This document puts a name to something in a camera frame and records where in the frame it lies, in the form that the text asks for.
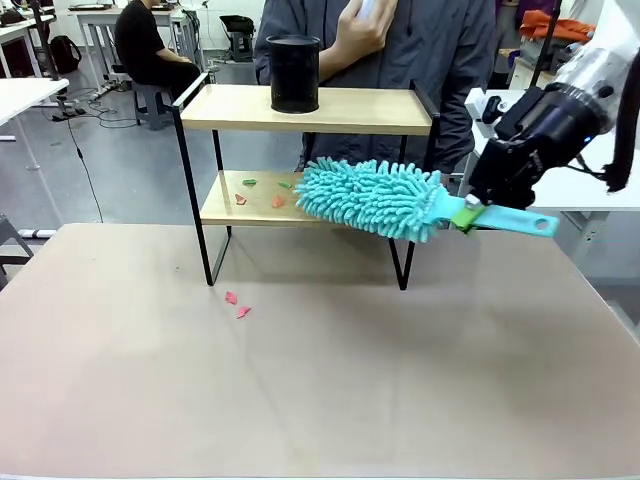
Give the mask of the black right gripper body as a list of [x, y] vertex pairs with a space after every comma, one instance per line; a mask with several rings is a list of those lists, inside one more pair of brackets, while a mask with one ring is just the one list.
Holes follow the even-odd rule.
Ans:
[[567, 166], [613, 126], [613, 86], [603, 81], [588, 88], [552, 82], [528, 88], [509, 108], [501, 103], [480, 88], [469, 94], [469, 114], [487, 139], [469, 188], [491, 205], [531, 206], [547, 171]]

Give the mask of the person's right hand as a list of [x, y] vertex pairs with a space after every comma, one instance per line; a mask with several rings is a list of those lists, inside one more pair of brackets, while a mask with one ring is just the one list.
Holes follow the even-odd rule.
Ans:
[[371, 52], [385, 41], [395, 3], [349, 1], [338, 18], [335, 46], [347, 52]]

